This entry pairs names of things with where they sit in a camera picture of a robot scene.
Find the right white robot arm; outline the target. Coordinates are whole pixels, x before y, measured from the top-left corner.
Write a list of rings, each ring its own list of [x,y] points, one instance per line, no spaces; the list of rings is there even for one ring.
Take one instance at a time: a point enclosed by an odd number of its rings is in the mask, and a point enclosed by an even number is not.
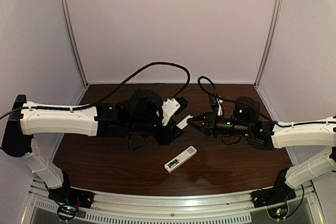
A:
[[[335,117],[317,121],[278,123],[261,121],[260,104],[250,97],[233,101],[231,117],[219,114],[219,99],[211,96],[212,111],[192,117],[188,125],[207,136],[245,138],[258,150],[273,151],[290,146],[325,146],[307,161],[278,173],[274,187],[292,191],[313,178],[335,171]]]

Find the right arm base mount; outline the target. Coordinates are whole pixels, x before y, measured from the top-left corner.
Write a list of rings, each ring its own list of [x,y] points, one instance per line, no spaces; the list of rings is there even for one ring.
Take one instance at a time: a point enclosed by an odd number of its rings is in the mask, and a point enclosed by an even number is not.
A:
[[[267,189],[258,189],[251,193],[255,208],[270,206],[295,199],[295,190],[284,182],[275,182],[275,185]]]

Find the white battery cover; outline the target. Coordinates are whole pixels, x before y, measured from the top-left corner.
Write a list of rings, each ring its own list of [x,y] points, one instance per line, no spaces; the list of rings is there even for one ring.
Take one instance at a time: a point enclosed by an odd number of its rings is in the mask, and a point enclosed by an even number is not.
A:
[[[180,129],[183,130],[185,127],[188,126],[188,119],[191,119],[192,116],[191,115],[187,115],[182,121],[180,121],[176,126]]]

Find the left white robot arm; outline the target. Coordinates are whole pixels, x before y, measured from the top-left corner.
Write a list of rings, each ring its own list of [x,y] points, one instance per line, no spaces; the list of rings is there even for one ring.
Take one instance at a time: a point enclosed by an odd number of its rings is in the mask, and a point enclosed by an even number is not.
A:
[[[44,155],[34,140],[39,133],[79,134],[90,137],[153,137],[159,145],[169,145],[184,131],[172,117],[188,105],[183,98],[162,98],[152,90],[138,89],[130,99],[82,106],[51,106],[27,101],[18,95],[8,114],[2,150],[21,158],[51,190],[70,191],[66,172]]]

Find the white remote control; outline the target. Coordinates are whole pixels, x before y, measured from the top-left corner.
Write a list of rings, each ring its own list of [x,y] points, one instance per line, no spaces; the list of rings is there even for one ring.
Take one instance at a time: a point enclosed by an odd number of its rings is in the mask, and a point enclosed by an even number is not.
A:
[[[190,158],[192,158],[196,154],[197,154],[197,149],[193,146],[189,146],[183,152],[181,152],[176,157],[174,157],[169,162],[167,162],[164,165],[164,168],[168,173],[171,173],[175,171],[177,168],[179,168],[181,165],[183,165],[185,162],[187,162]]]

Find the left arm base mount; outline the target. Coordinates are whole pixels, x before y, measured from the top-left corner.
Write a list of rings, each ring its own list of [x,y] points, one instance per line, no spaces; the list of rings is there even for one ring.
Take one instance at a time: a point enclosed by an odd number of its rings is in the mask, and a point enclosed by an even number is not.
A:
[[[64,180],[61,187],[48,190],[48,198],[57,203],[69,204],[76,207],[91,208],[94,193],[91,191],[75,189],[70,186],[68,180]]]

